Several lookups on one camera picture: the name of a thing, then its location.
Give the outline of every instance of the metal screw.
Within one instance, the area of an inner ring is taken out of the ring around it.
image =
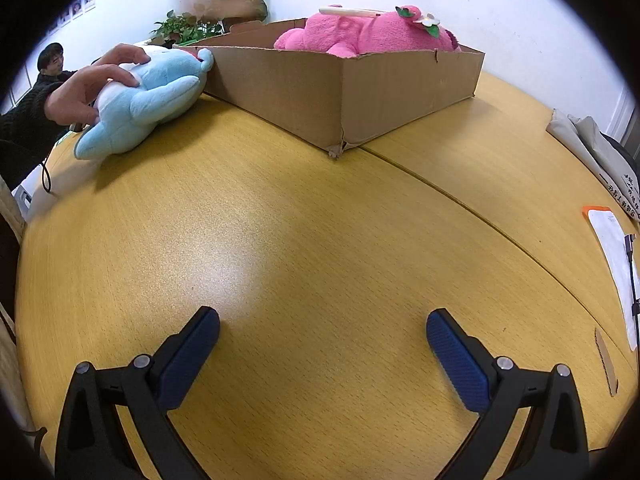
[[[133,365],[136,368],[144,368],[151,362],[151,357],[146,354],[140,354],[138,357],[133,359]]]
[[[568,377],[569,375],[571,375],[571,370],[569,370],[569,367],[567,365],[558,365],[556,367],[556,371],[562,375],[562,377]]]
[[[81,363],[78,363],[78,365],[76,366],[77,374],[84,374],[84,373],[87,373],[88,371],[89,371],[89,363],[87,361],[82,361]]]
[[[508,357],[498,357],[496,363],[500,370],[511,370],[513,368],[513,361]]]

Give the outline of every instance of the blue gripper pad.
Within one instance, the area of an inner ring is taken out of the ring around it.
[[[487,377],[437,310],[427,317],[427,341],[466,409],[484,413],[489,408]]]
[[[209,357],[220,334],[218,313],[201,306],[180,333],[169,336],[154,354],[156,402],[162,410],[178,408]]]

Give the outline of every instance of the white flower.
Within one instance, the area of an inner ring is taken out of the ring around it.
[[[414,20],[414,23],[421,23],[425,27],[431,27],[432,25],[439,25],[440,20],[433,14],[429,13],[426,16],[422,15],[419,20]]]

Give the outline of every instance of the orange edge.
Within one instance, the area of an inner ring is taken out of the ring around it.
[[[588,220],[589,211],[595,209],[596,211],[611,211],[610,207],[604,207],[601,205],[586,205],[582,208],[582,215]]]

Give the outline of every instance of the light blue stuffed animal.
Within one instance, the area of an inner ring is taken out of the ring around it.
[[[122,64],[140,82],[130,88],[111,81],[95,107],[100,122],[84,131],[74,149],[76,158],[103,158],[132,150],[156,127],[178,117],[196,102],[213,66],[213,54],[202,48],[198,59],[177,48],[144,46],[151,61]]]

